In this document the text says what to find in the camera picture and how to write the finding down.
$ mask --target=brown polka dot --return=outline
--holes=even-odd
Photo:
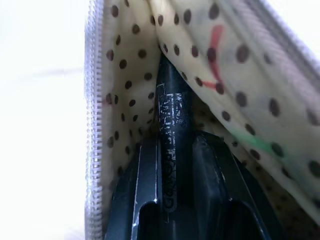
[[[130,154],[130,148],[128,146],[125,147],[124,151],[128,155]]]
[[[113,17],[118,17],[118,14],[119,14],[119,9],[118,9],[118,7],[116,6],[116,5],[113,5],[112,7],[111,7],[111,14],[112,14],[112,16]]]
[[[215,90],[218,94],[221,94],[221,95],[223,95],[225,93],[225,89],[220,82],[216,83]]]
[[[120,61],[120,63],[119,63],[120,69],[125,69],[126,66],[127,66],[127,60],[122,59],[122,60]]]
[[[240,45],[236,51],[236,60],[243,64],[249,58],[249,48],[246,45]]]
[[[282,148],[279,144],[273,142],[271,144],[271,148],[272,148],[273,152],[275,153],[275,155],[277,155],[280,158],[284,157],[284,151],[282,150]]]
[[[146,74],[144,74],[144,80],[151,80],[152,79],[152,74],[150,72],[147,72]]]
[[[187,75],[183,71],[181,72],[181,75],[182,75],[184,80],[186,80],[186,81],[188,80]]]
[[[317,209],[320,209],[320,200],[319,199],[313,199],[313,203]]]
[[[105,96],[105,101],[106,101],[107,104],[112,104],[111,93],[108,93],[108,94]]]
[[[140,49],[138,52],[138,56],[139,56],[139,58],[144,59],[147,56],[146,50]]]
[[[263,55],[263,59],[267,64],[269,64],[269,65],[272,64],[270,57],[266,53]]]
[[[196,77],[196,78],[195,78],[195,82],[196,82],[196,84],[198,84],[200,87],[202,87],[203,83],[202,83],[202,81],[201,81],[201,79],[200,79],[199,77]]]
[[[245,125],[245,129],[248,131],[248,133],[250,133],[251,135],[256,135],[256,132],[255,132],[255,130],[253,129],[253,127],[251,126],[251,125],[249,125],[249,124],[246,124]]]
[[[159,24],[159,26],[162,26],[163,23],[164,23],[164,16],[159,15],[158,16],[158,24]]]
[[[150,23],[152,25],[156,25],[156,20],[155,20],[155,17],[154,16],[150,16]]]
[[[155,96],[155,94],[153,92],[151,92],[149,95],[148,95],[148,99],[153,99]]]
[[[198,48],[196,46],[192,46],[191,48],[191,54],[194,58],[198,57],[199,52],[198,52]]]
[[[320,178],[320,164],[314,160],[310,161],[309,170],[315,178]]]
[[[114,133],[114,139],[115,139],[115,140],[118,140],[118,139],[119,139],[119,132],[118,132],[118,131],[115,131],[115,133]]]
[[[214,3],[209,10],[209,18],[211,20],[215,20],[219,16],[219,7],[216,3]]]
[[[178,47],[177,45],[174,45],[174,46],[173,46],[173,49],[174,49],[175,55],[179,56],[179,54],[180,54],[179,47]]]
[[[126,81],[124,87],[125,87],[125,89],[131,88],[132,87],[132,82],[131,81]]]
[[[235,100],[240,107],[245,107],[247,105],[247,96],[241,91],[236,93]]]
[[[229,114],[228,112],[226,112],[226,111],[223,111],[223,112],[222,112],[222,117],[223,117],[223,119],[226,120],[227,122],[229,122],[230,119],[231,119],[230,114]]]
[[[134,24],[132,26],[132,33],[133,34],[138,34],[140,32],[140,27],[137,24]]]
[[[130,106],[130,107],[133,107],[135,104],[136,104],[136,100],[134,100],[134,99],[132,99],[132,100],[129,102],[129,106]]]
[[[280,114],[280,108],[279,108],[279,104],[277,102],[277,100],[275,100],[274,98],[270,99],[269,102],[269,111],[271,112],[271,114],[275,117],[278,117]]]
[[[283,173],[283,175],[285,175],[287,178],[292,179],[292,177],[290,176],[290,174],[288,173],[288,171],[284,168],[281,168],[281,172]]]
[[[115,40],[115,44],[118,46],[120,44],[120,42],[121,42],[121,36],[118,35],[118,37]]]
[[[177,13],[174,15],[173,21],[174,21],[174,24],[175,24],[175,25],[178,25],[178,24],[179,24],[179,16],[178,16]]]
[[[186,24],[190,23],[190,21],[191,21],[191,11],[190,11],[190,9],[187,9],[187,10],[184,11],[183,19],[184,19],[184,22]]]
[[[163,50],[164,50],[166,53],[168,52],[167,45],[163,44]]]
[[[109,59],[110,61],[112,61],[114,59],[114,51],[113,50],[107,51],[106,58]]]
[[[251,154],[252,157],[254,157],[255,159],[260,160],[260,154],[259,154],[256,150],[251,149],[251,150],[250,150],[250,154]]]
[[[109,137],[108,141],[106,142],[107,146],[109,148],[112,148],[114,146],[114,138],[111,136]]]
[[[216,60],[216,50],[212,47],[208,48],[208,50],[206,51],[206,56],[208,57],[208,61],[210,63],[213,63]]]
[[[119,177],[122,176],[122,174],[124,174],[124,170],[121,166],[118,168],[117,174]]]
[[[306,114],[311,125],[320,126],[320,120],[311,110],[307,109]]]

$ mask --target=zipper teeth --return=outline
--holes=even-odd
[[[315,58],[265,0],[230,0],[254,38],[270,51],[281,73],[290,79],[306,106],[320,113],[320,81]]]
[[[293,43],[293,46],[290,46],[293,51],[297,55],[297,60],[300,60],[302,57],[302,61],[300,61],[300,66],[307,64],[307,68],[304,69],[304,72],[310,72],[313,74],[312,77],[317,80],[320,77],[320,63],[317,60],[316,56],[313,52],[301,41],[301,39],[288,27],[285,21],[277,14],[276,10],[274,10],[271,5],[266,0],[258,0],[258,3],[264,7],[265,11],[271,16],[270,21],[274,21],[280,30],[283,33],[283,38],[285,38],[284,42],[286,47],[289,47],[288,44]]]
[[[103,10],[104,0],[90,0],[85,24],[84,87],[87,103],[87,156],[84,233],[86,240],[103,239],[101,184]]]

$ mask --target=polka dot lining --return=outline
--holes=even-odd
[[[109,59],[110,61],[112,61],[114,59],[114,51],[113,50],[107,51],[106,58]]]
[[[241,91],[236,93],[235,100],[240,107],[247,105],[247,96]]]
[[[127,66],[127,60],[122,59],[122,60],[120,61],[120,63],[119,63],[120,69],[125,69],[126,66]]]
[[[195,82],[196,82],[196,84],[198,84],[200,87],[203,86],[203,83],[202,83],[202,81],[201,81],[201,79],[200,79],[199,77],[196,77],[196,78],[195,78]]]
[[[132,87],[132,82],[131,81],[126,81],[124,87],[125,87],[125,89],[131,88]]]
[[[158,16],[158,24],[159,24],[159,26],[162,26],[163,23],[164,23],[164,16],[159,15]]]
[[[118,9],[117,6],[113,5],[113,6],[111,7],[111,14],[112,14],[112,16],[115,17],[115,18],[118,17],[119,9]]]
[[[130,107],[133,107],[135,104],[136,104],[136,100],[134,100],[134,99],[132,99],[132,100],[129,102],[129,106],[130,106]]]
[[[279,144],[273,142],[273,143],[271,144],[271,148],[272,148],[273,152],[274,152],[278,157],[281,157],[281,158],[284,157],[284,152],[283,152],[281,146],[279,146]]]
[[[132,33],[133,34],[138,34],[140,32],[140,27],[137,25],[137,24],[134,24],[133,26],[132,26]]]
[[[118,35],[118,37],[115,40],[115,44],[118,46],[120,44],[120,42],[121,42],[121,36]]]
[[[175,15],[174,15],[174,24],[175,25],[178,25],[179,24],[179,16],[178,16],[178,14],[176,13]]]
[[[223,111],[223,112],[222,112],[222,117],[223,117],[223,119],[226,120],[227,122],[230,122],[231,117],[230,117],[230,114],[229,114],[228,112]]]
[[[185,10],[183,14],[183,19],[186,24],[189,24],[191,21],[191,11],[190,9]]]
[[[144,49],[139,50],[138,56],[139,56],[139,58],[144,59],[147,56],[146,50],[144,50]]]
[[[192,46],[192,48],[191,48],[191,54],[192,54],[192,56],[193,56],[194,58],[198,57],[199,52],[198,52],[198,49],[197,49],[196,46]]]
[[[147,72],[146,74],[144,74],[143,78],[144,78],[144,80],[149,81],[152,79],[152,74],[150,72]]]
[[[274,98],[270,99],[269,111],[275,117],[278,117],[280,114],[280,108],[279,108],[278,102]]]
[[[220,95],[222,95],[222,94],[225,93],[224,87],[223,87],[222,84],[219,83],[219,82],[215,85],[215,90],[216,90],[216,92],[217,92],[218,94],[220,94]]]
[[[219,7],[216,3],[214,3],[211,7],[210,7],[210,10],[209,10],[209,18],[211,20],[215,20],[218,16],[219,16]]]
[[[249,58],[249,48],[246,45],[241,45],[238,47],[236,51],[236,60],[243,64],[245,63]]]
[[[173,50],[174,50],[175,55],[179,56],[180,50],[179,50],[179,47],[177,45],[173,46]]]

